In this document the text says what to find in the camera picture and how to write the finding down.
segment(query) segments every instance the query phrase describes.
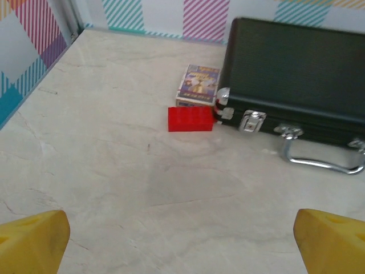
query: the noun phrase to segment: white marble surface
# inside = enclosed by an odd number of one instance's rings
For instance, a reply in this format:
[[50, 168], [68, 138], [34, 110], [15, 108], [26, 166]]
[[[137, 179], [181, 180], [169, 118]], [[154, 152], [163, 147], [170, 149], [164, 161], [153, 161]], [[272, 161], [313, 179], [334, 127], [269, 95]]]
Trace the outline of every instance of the white marble surface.
[[[279, 137], [168, 133], [184, 68], [222, 46], [85, 31], [0, 131], [1, 223], [64, 209], [61, 274], [306, 273], [300, 208], [365, 220], [365, 174], [294, 166]], [[349, 153], [298, 142], [298, 154]]]

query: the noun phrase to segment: black briefcase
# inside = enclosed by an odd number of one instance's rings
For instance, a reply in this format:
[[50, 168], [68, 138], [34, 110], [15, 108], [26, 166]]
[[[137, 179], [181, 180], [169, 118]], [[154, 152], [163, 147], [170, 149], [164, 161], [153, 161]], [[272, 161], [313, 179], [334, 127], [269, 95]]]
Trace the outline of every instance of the black briefcase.
[[[290, 162], [358, 174], [365, 162], [365, 35], [236, 18], [214, 108], [219, 123], [284, 138]], [[354, 168], [289, 154], [294, 139], [351, 147]]]

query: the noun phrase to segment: plaid wallpaper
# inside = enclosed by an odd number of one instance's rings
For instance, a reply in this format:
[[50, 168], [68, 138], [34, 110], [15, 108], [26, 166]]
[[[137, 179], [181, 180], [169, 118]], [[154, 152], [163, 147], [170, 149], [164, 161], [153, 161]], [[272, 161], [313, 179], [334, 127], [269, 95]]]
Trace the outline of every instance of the plaid wallpaper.
[[0, 0], [0, 128], [71, 43], [49, 0]]
[[76, 0], [85, 27], [226, 42], [234, 17], [365, 33], [365, 0]]

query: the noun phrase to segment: chrome handle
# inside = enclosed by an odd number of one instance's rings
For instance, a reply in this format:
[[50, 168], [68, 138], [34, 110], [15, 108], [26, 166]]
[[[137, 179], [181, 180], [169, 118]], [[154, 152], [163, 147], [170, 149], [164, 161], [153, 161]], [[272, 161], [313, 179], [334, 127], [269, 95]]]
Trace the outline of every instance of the chrome handle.
[[337, 172], [341, 172], [341, 173], [349, 174], [349, 175], [356, 175], [356, 174], [361, 173], [364, 170], [365, 142], [363, 142], [363, 141], [356, 140], [349, 144], [349, 146], [356, 147], [358, 149], [358, 153], [361, 154], [361, 157], [360, 157], [360, 160], [359, 160], [359, 163], [357, 166], [355, 166], [353, 168], [346, 168], [346, 167], [339, 166], [337, 164], [332, 164], [329, 162], [319, 161], [319, 160], [315, 160], [315, 159], [292, 157], [289, 153], [290, 147], [291, 147], [293, 141], [299, 135], [303, 134], [303, 131], [300, 128], [294, 128], [294, 127], [285, 126], [285, 125], [277, 127], [275, 129], [275, 131], [282, 133], [281, 136], [284, 138], [284, 143], [282, 145], [280, 155], [287, 162], [294, 163], [294, 164], [305, 164], [305, 165], [313, 166], [313, 167], [322, 167], [322, 168], [326, 168], [328, 170], [333, 170], [333, 171], [337, 171]]

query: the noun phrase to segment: red lego brick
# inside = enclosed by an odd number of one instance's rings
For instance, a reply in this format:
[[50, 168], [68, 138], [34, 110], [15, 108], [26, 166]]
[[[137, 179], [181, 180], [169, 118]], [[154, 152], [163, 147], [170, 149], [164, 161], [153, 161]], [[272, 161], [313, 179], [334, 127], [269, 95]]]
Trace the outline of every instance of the red lego brick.
[[211, 107], [169, 107], [169, 131], [212, 131]]

